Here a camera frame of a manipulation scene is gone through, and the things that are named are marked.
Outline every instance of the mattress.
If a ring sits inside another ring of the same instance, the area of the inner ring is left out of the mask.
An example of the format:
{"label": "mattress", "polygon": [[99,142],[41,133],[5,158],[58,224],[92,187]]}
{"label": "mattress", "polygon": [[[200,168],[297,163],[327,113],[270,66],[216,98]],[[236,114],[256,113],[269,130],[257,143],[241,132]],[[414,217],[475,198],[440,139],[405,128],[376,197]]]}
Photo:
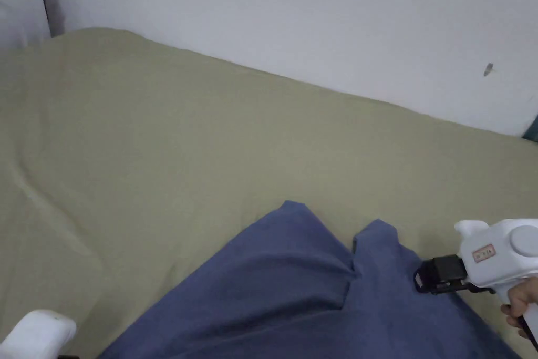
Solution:
{"label": "mattress", "polygon": [[[462,219],[538,218],[538,144],[87,29],[0,57],[0,337],[45,308],[95,357],[285,200],[423,258]],[[522,356],[495,296],[462,296]]]}

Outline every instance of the white object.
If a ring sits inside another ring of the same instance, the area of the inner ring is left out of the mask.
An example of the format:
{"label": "white object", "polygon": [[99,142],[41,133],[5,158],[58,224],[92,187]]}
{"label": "white object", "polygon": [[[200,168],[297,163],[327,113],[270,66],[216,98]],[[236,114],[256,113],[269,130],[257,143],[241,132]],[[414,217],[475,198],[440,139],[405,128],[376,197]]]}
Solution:
{"label": "white object", "polygon": [[0,359],[56,359],[75,335],[75,322],[50,310],[26,314],[0,344]]}
{"label": "white object", "polygon": [[0,54],[48,38],[43,0],[0,0]]}
{"label": "white object", "polygon": [[[492,288],[503,304],[510,304],[510,288],[538,276],[538,219],[508,219],[492,226],[462,221],[455,228],[463,237],[458,255],[468,282]],[[538,306],[531,304],[523,318],[538,337]]]}

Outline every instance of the white plastic casing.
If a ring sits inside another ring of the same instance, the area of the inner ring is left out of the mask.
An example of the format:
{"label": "white plastic casing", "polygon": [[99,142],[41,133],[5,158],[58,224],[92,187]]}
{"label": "white plastic casing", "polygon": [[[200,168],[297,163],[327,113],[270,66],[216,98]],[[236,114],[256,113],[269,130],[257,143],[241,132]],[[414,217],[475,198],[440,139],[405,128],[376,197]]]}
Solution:
{"label": "white plastic casing", "polygon": [[493,226],[456,224],[463,238],[459,256],[468,280],[481,288],[538,275],[538,220],[508,219]]}

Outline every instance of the label sticker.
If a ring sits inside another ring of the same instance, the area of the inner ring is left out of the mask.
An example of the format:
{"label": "label sticker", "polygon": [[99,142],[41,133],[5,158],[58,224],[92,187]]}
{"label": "label sticker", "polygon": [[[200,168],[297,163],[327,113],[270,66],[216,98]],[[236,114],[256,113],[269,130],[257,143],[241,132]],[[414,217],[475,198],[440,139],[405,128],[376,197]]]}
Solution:
{"label": "label sticker", "polygon": [[473,251],[472,257],[474,258],[474,262],[478,264],[479,262],[482,262],[484,260],[487,260],[488,258],[491,258],[496,254],[495,248],[492,244],[488,244],[486,247],[482,247],[479,250]]}

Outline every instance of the blue cloth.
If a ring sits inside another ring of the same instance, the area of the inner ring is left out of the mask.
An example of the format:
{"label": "blue cloth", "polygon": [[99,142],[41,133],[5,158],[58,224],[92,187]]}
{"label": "blue cloth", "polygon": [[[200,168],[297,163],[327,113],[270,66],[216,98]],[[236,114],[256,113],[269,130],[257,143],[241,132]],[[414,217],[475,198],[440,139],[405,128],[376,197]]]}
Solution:
{"label": "blue cloth", "polygon": [[345,248],[303,204],[249,226],[143,314],[102,359],[518,356],[377,220]]}

